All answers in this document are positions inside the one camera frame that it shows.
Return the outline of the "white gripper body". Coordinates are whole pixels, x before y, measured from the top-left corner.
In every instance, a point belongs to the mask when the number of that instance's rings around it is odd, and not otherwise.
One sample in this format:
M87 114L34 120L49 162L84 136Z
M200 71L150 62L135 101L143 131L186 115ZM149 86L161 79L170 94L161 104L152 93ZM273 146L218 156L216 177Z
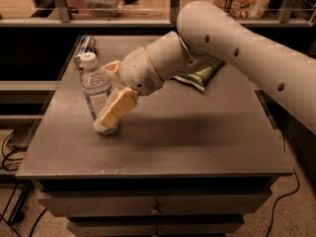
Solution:
M188 67L189 55L179 36L169 32L129 53L121 62L118 75L125 86L136 90L140 96L148 96Z

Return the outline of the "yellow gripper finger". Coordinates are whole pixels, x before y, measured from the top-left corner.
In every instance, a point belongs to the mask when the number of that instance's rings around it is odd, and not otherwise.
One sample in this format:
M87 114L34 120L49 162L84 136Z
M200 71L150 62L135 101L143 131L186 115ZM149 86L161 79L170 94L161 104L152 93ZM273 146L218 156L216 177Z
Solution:
M113 80L118 83L121 82L121 79L119 77L119 66L120 61L115 60L110 63L107 63L101 67L101 69Z
M138 93L130 87L113 89L94 121L94 129L106 131L114 128L122 117L136 107L138 99Z

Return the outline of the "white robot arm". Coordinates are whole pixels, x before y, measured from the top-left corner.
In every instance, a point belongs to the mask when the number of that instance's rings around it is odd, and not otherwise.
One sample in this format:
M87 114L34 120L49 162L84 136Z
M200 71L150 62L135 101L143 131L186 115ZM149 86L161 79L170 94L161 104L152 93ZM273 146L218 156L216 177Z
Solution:
M183 7L174 32L103 67L123 89L110 94L97 124L113 127L139 97L151 95L177 75L203 70L217 58L316 133L316 60L249 31L206 1Z

